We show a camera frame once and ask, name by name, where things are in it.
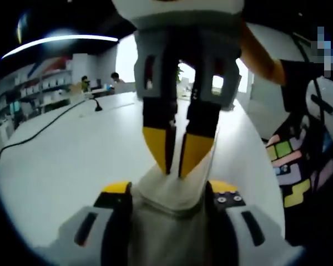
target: table surface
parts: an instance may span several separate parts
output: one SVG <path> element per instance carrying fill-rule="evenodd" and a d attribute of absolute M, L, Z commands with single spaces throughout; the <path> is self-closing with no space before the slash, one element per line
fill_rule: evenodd
<path fill-rule="evenodd" d="M 142 104 L 135 93 L 86 101 L 64 114 L 32 141 L 11 147 L 0 159 L 0 197 L 26 243 L 45 247 L 59 226 L 91 206 L 112 182 L 137 183 L 154 164 L 142 134 Z M 189 102 L 178 101 L 177 137 L 182 137 Z M 21 124 L 7 145 L 31 137 L 71 105 Z M 279 224 L 284 210 L 278 181 L 265 147 L 238 102 L 221 112 L 210 179 L 238 186 L 247 204 L 255 204 Z"/>
<path fill-rule="evenodd" d="M 86 93 L 84 94 L 94 94 L 94 93 L 103 93 L 103 92 L 107 92 L 108 90 L 107 89 L 96 89 L 96 90 L 92 90 L 92 91 L 87 91 Z"/>

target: white fabric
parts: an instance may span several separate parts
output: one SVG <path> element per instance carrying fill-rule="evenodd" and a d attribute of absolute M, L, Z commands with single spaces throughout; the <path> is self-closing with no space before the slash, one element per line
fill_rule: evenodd
<path fill-rule="evenodd" d="M 203 204 L 189 216 L 154 209 L 133 195 L 133 228 L 128 265 L 207 265 L 206 213 Z"/>
<path fill-rule="evenodd" d="M 178 177 L 181 143 L 182 139 L 175 143 L 173 164 L 168 176 L 156 164 L 138 183 L 140 195 L 146 201 L 175 215 L 189 211 L 200 201 L 214 152 L 212 148 L 191 173 L 181 179 Z"/>

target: fluorescent light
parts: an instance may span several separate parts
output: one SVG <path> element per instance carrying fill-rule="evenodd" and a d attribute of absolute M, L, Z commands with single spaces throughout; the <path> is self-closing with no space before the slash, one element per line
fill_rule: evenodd
<path fill-rule="evenodd" d="M 41 44 L 41 43 L 54 42 L 56 40 L 73 40 L 73 39 L 109 40 L 111 42 L 117 42 L 118 41 L 117 38 L 106 37 L 106 36 L 97 36 L 97 35 L 65 35 L 65 36 L 48 37 L 48 38 L 35 40 L 33 42 L 21 45 L 20 47 L 18 47 L 16 49 L 13 49 L 11 52 L 8 52 L 6 55 L 1 57 L 1 59 L 5 58 L 9 55 L 21 52 L 22 50 L 25 50 L 29 47 L 32 47 L 32 46 L 35 46 L 35 45 L 38 45 L 38 44 Z"/>

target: screw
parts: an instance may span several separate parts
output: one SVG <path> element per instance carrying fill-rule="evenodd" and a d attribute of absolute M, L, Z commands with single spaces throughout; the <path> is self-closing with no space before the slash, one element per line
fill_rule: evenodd
<path fill-rule="evenodd" d="M 235 201 L 241 201 L 241 200 L 242 200 L 242 197 L 240 197 L 240 196 L 235 196 L 233 199 L 234 199 Z"/>
<path fill-rule="evenodd" d="M 227 199 L 226 199 L 225 197 L 219 197 L 219 198 L 217 199 L 217 201 L 218 201 L 219 203 L 225 203 L 225 202 L 227 201 Z"/>

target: black cable on table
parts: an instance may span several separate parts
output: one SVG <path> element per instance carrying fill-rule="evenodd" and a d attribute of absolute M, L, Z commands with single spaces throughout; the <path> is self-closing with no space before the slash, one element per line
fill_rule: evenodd
<path fill-rule="evenodd" d="M 8 145 L 6 147 L 4 147 L 1 151 L 0 151 L 0 157 L 1 157 L 1 154 L 4 150 L 10 148 L 10 147 L 15 147 L 15 146 L 18 146 L 18 145 L 21 145 L 21 144 L 25 144 L 27 143 L 28 141 L 31 141 L 33 140 L 35 137 L 37 137 L 40 133 L 42 133 L 43 130 L 45 130 L 47 127 L 49 127 L 51 124 L 53 124 L 54 122 L 56 122 L 61 116 L 63 116 L 64 114 L 66 114 L 68 111 L 72 110 L 74 107 L 84 103 L 86 101 L 81 101 L 73 106 L 71 106 L 70 108 L 68 108 L 66 111 L 62 112 L 60 115 L 58 115 L 55 119 L 53 119 L 47 126 L 45 126 L 44 128 L 42 128 L 41 130 L 39 130 L 36 134 L 34 134 L 32 137 L 28 138 L 28 139 L 25 139 L 23 141 L 20 141 L 18 143 L 14 143 L 14 144 L 11 144 L 11 145 Z"/>

